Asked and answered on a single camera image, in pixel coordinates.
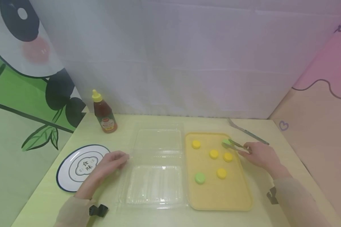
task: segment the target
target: beige sleeve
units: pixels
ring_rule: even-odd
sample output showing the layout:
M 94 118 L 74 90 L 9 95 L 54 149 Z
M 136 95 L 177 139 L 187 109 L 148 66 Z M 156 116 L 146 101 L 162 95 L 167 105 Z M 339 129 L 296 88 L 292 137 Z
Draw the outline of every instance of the beige sleeve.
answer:
M 94 204 L 94 200 L 71 196 L 59 210 L 54 227 L 86 227 L 90 219 L 89 208 Z
M 274 181 L 275 197 L 291 227 L 330 227 L 311 194 L 294 178 Z

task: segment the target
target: silver fork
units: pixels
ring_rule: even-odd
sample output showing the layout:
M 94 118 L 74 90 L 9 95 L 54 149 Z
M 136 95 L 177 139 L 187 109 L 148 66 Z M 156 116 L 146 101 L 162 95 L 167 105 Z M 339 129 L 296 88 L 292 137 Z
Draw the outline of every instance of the silver fork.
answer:
M 266 145 L 269 145 L 269 143 L 268 143 L 267 141 L 265 141 L 265 140 L 261 139 L 260 137 L 258 137 L 258 136 L 256 136 L 256 135 L 252 134 L 251 132 L 247 131 L 246 129 L 243 129 L 243 128 L 241 128 L 241 127 L 235 125 L 235 123 L 233 123 L 231 119 L 227 119 L 227 121 L 229 122 L 229 124 L 231 125 L 231 127 L 235 128 L 235 129 L 239 129 L 239 130 L 245 132 L 246 134 L 248 134 L 249 136 L 251 136 L 251 137 L 257 139 L 258 141 L 260 141 L 260 142 L 262 142 L 262 143 L 264 143 L 264 144 L 266 144 Z

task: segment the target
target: round plate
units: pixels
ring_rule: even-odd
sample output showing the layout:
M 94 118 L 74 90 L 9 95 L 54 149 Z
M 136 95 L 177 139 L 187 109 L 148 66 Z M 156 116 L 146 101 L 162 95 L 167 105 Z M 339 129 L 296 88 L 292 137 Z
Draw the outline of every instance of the round plate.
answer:
M 68 192 L 77 192 L 101 159 L 110 153 L 102 145 L 90 144 L 70 153 L 57 170 L 58 186 Z

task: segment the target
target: white backdrop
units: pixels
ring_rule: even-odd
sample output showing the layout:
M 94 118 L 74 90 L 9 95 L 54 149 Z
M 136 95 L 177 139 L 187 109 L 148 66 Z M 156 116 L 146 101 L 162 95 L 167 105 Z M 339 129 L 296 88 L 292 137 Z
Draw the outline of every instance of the white backdrop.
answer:
M 31 0 L 83 100 L 116 113 L 266 119 L 341 0 Z

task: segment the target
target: pink wall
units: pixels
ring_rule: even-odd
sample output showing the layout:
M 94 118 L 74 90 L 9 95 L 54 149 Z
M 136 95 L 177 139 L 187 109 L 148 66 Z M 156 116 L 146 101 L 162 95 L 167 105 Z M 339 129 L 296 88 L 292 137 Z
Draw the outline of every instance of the pink wall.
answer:
M 341 25 L 270 118 L 341 217 Z

